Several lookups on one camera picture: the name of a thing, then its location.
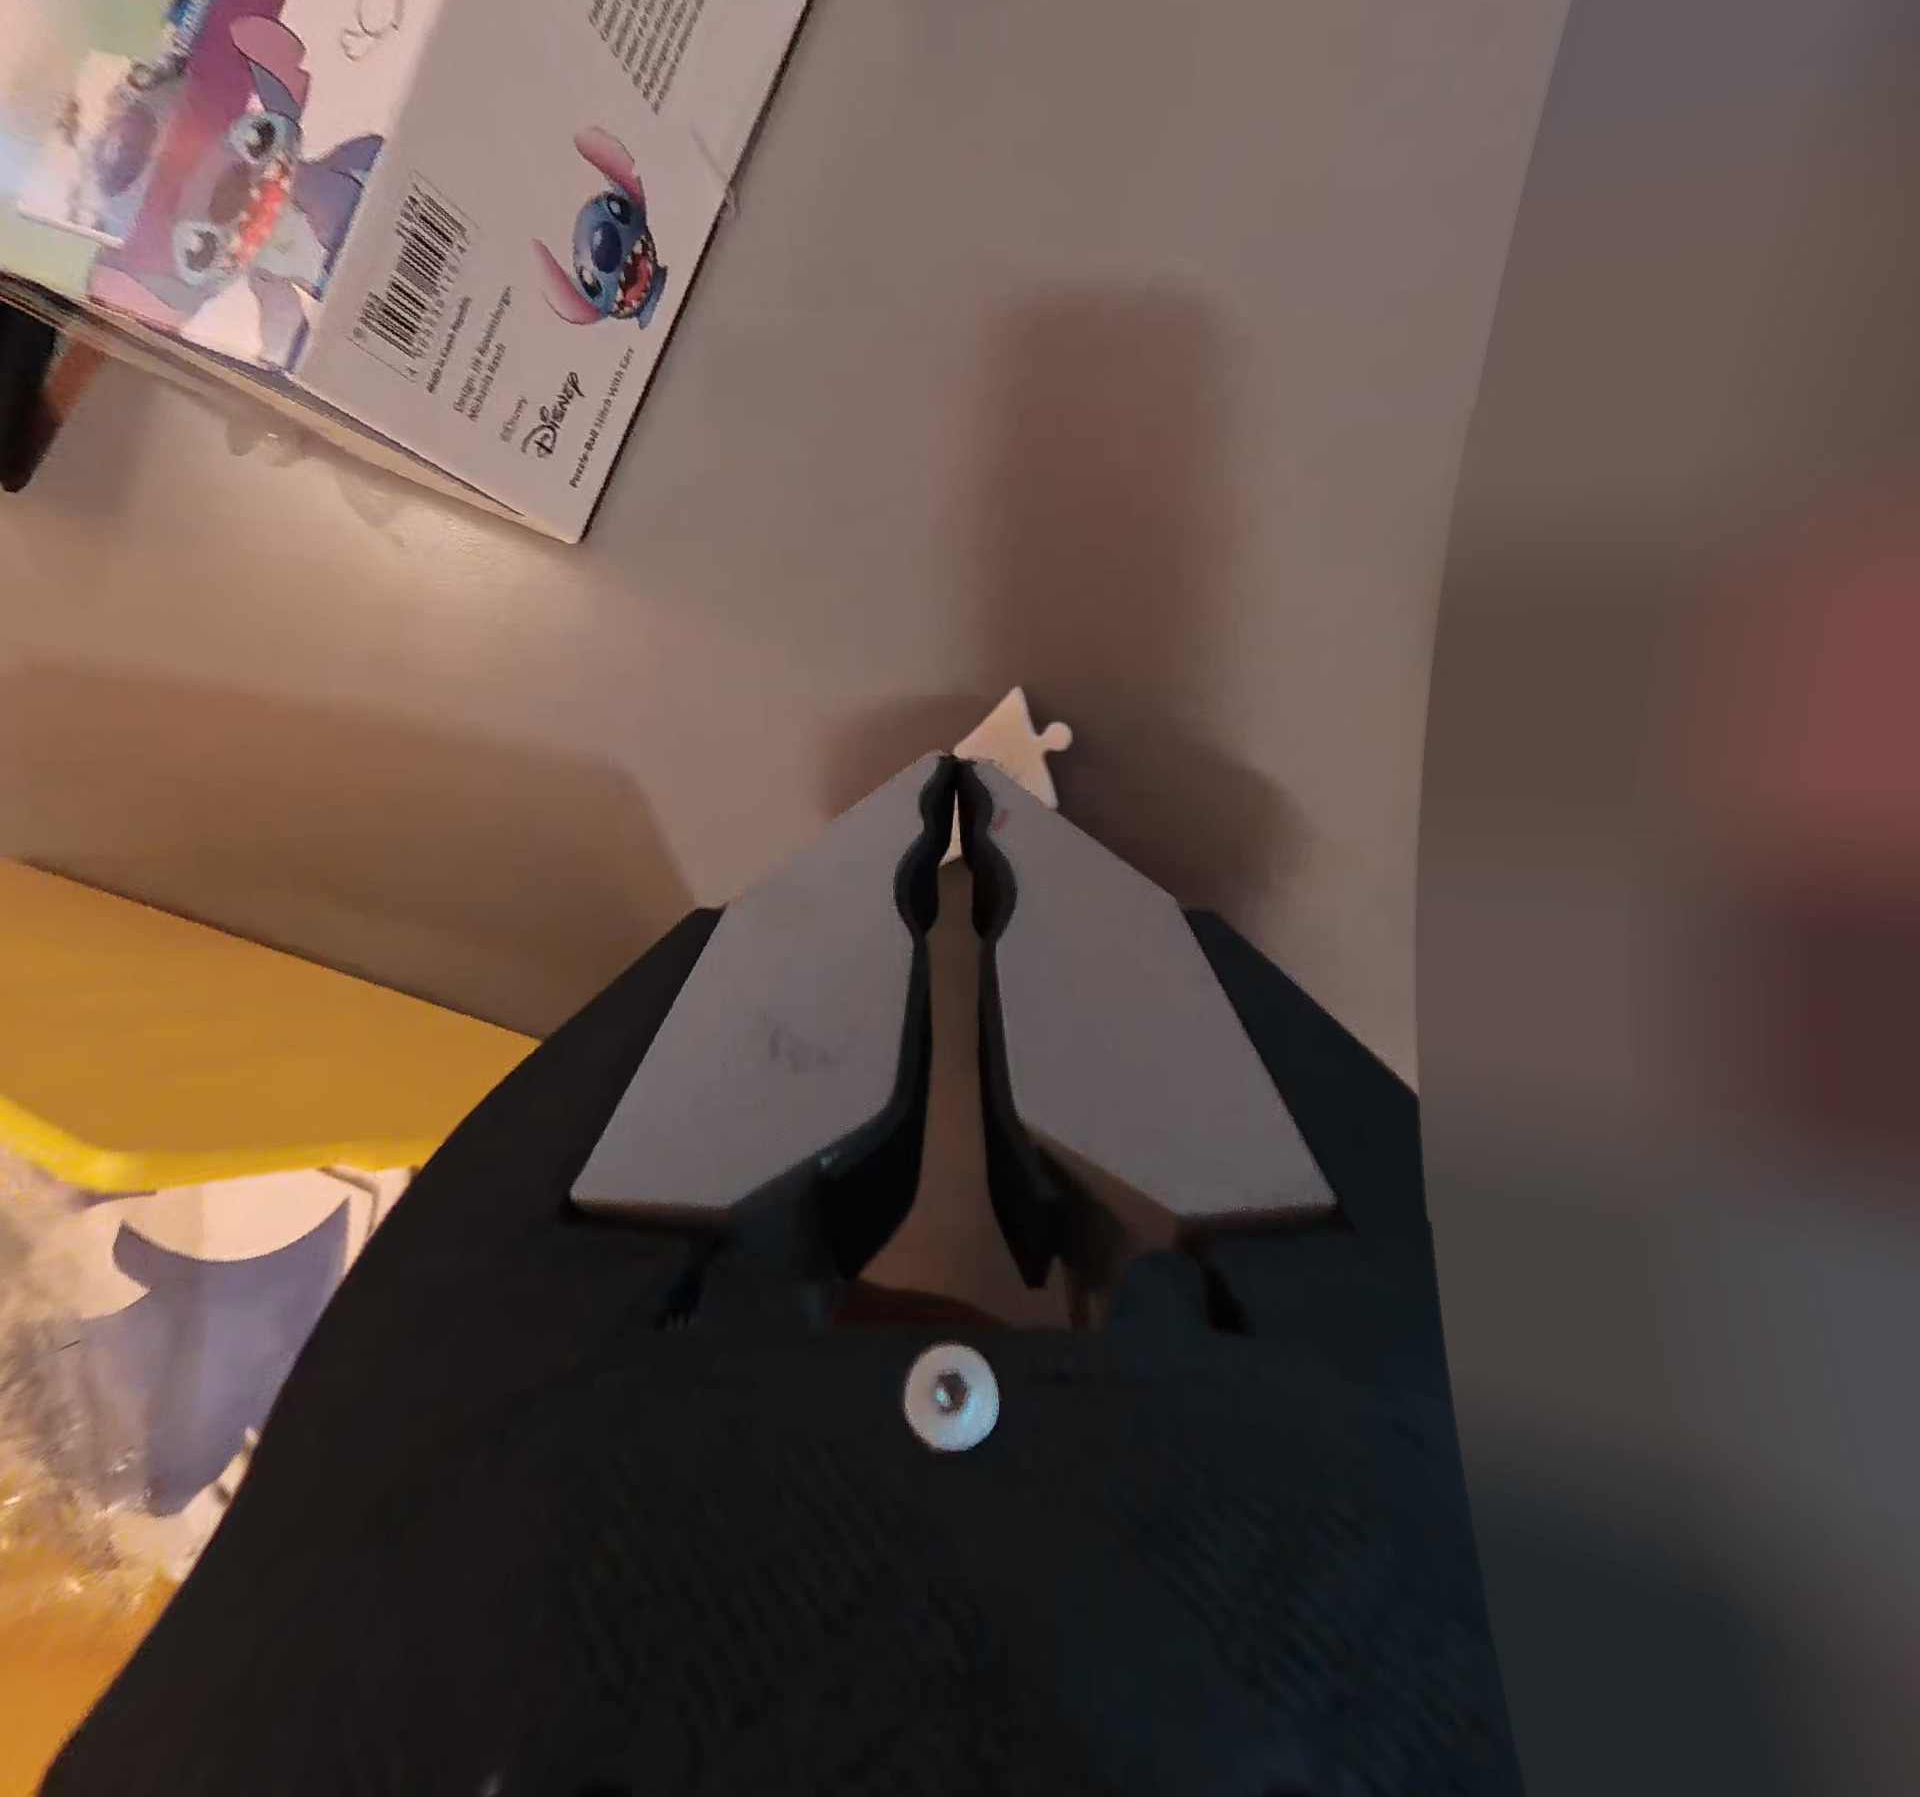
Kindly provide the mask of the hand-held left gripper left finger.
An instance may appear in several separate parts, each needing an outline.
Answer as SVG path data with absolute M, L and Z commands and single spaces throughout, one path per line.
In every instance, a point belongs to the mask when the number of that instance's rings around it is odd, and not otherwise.
M 718 913 L 569 1199 L 859 1278 L 918 1193 L 929 933 L 956 809 L 930 752 Z

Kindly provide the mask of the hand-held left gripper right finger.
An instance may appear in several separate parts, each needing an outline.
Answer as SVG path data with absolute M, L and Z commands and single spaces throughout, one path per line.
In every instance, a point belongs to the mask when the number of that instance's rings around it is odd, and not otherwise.
M 989 1199 L 1030 1288 L 1330 1220 L 1336 1193 L 1178 901 L 991 762 L 956 770 Z

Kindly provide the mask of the white puzzle piece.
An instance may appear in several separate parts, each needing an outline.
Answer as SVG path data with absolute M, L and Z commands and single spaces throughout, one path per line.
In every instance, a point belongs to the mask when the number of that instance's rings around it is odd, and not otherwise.
M 944 866 L 989 850 L 1006 851 L 1035 813 L 1059 813 L 1051 772 L 1068 755 L 1065 722 L 1037 722 L 1023 685 L 1013 685 L 951 749 L 953 801 Z

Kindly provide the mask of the yellow plastic bin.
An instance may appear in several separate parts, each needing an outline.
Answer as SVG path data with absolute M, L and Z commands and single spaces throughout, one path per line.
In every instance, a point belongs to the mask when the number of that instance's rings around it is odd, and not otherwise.
M 104 1195 L 332 1162 L 417 1174 L 531 1048 L 58 873 L 3 866 L 3 1183 L 5 1154 Z M 104 1615 L 5 1603 L 5 1793 L 35 1793 L 183 1581 Z

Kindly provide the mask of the printed puzzle box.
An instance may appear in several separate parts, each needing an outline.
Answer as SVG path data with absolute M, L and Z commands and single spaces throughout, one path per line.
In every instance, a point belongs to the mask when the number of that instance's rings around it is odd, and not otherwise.
M 589 534 L 813 0 L 3 0 L 5 313 Z

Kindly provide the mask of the clear plastic bag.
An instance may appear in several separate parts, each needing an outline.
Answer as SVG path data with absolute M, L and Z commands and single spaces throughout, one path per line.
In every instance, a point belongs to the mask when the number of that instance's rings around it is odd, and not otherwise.
M 5 1154 L 5 1603 L 177 1586 L 413 1167 L 91 1193 Z

